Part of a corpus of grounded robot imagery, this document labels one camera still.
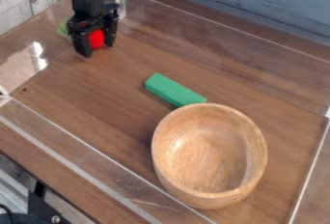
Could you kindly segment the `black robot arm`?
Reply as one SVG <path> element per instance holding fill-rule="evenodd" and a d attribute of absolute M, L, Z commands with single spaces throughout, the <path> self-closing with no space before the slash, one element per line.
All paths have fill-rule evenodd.
<path fill-rule="evenodd" d="M 112 46 L 116 39 L 119 4 L 111 0 L 71 0 L 73 15 L 66 21 L 68 36 L 76 52 L 91 58 L 92 52 Z"/>

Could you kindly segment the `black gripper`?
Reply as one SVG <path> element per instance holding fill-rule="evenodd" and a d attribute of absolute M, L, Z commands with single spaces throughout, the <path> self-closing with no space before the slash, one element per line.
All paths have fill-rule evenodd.
<path fill-rule="evenodd" d="M 72 0 L 73 16 L 66 22 L 68 34 L 75 50 L 85 58 L 92 56 L 89 34 L 95 30 L 104 33 L 104 43 L 112 46 L 117 32 L 119 4 L 105 0 Z"/>

